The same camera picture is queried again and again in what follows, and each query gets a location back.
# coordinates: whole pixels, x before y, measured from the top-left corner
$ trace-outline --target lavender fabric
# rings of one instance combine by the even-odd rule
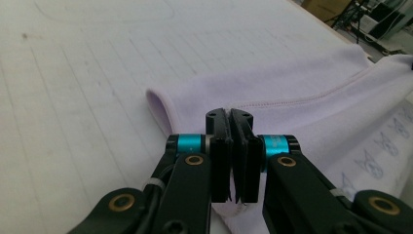
[[[147,91],[166,135],[205,132],[205,114],[238,108],[254,116],[254,132],[295,135],[304,154],[352,199],[362,189],[398,196],[412,165],[411,56],[371,64],[349,45],[311,58],[196,77]],[[257,205],[214,204],[233,233],[267,233]]]

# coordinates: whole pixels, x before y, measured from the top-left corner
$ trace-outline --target brass screw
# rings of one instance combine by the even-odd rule
[[[131,208],[134,197],[131,194],[121,194],[112,198],[109,202],[109,209],[113,212],[124,212]]]
[[[295,160],[290,157],[279,157],[277,161],[279,161],[279,164],[285,167],[294,167],[295,165],[297,165]]]
[[[392,201],[381,197],[370,197],[368,203],[374,209],[387,215],[400,214],[400,208]]]
[[[198,166],[201,165],[203,162],[203,157],[197,155],[189,156],[185,159],[185,163],[191,166]]]

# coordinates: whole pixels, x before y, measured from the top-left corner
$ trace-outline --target garment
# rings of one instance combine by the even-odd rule
[[[295,135],[309,158],[349,198],[372,188],[398,196],[412,165],[411,56],[371,64],[350,45],[147,91],[166,135],[203,134],[211,109],[254,116],[256,135]],[[233,233],[268,232],[259,203],[214,204]]]

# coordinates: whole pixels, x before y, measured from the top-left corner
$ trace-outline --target white cable tie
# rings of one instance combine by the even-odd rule
[[[156,185],[156,186],[160,187],[162,192],[164,192],[164,190],[166,188],[164,182],[161,181],[160,179],[156,178],[156,177],[148,178],[148,180],[146,180],[145,184],[143,184],[143,188],[145,188],[146,185],[148,185],[148,184],[152,184],[152,185]]]
[[[340,188],[333,188],[330,190],[330,193],[334,197],[347,197],[347,194]]]

